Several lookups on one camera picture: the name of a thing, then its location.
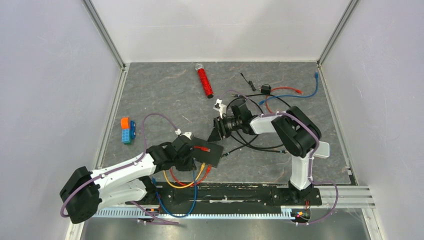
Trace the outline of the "black network switch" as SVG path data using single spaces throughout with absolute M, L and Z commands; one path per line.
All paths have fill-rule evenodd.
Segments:
M 215 143 L 209 143 L 206 140 L 193 137 L 194 145 L 193 157 L 200 163 L 208 164 L 217 168 L 224 153 L 224 147 Z

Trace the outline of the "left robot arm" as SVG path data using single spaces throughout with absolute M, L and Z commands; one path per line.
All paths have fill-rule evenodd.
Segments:
M 193 167 L 193 136 L 185 132 L 171 143 L 152 145 L 145 152 L 110 167 L 77 168 L 59 196 L 60 215 L 73 224 L 90 219 L 98 210 L 130 201 L 153 203 L 157 191 L 150 176 L 171 167 L 190 171 Z

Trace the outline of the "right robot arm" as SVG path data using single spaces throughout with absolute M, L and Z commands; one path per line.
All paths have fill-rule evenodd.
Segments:
M 252 136 L 277 134 L 291 155 L 289 199 L 295 204 L 302 204 L 309 198 L 308 188 L 313 183 L 312 162 L 320 147 L 322 134 L 297 106 L 283 112 L 253 115 L 246 100 L 238 99 L 237 104 L 231 106 L 232 115 L 227 115 L 227 106 L 217 99 L 213 108 L 219 116 L 213 119 L 208 142 L 221 141 L 237 130 Z

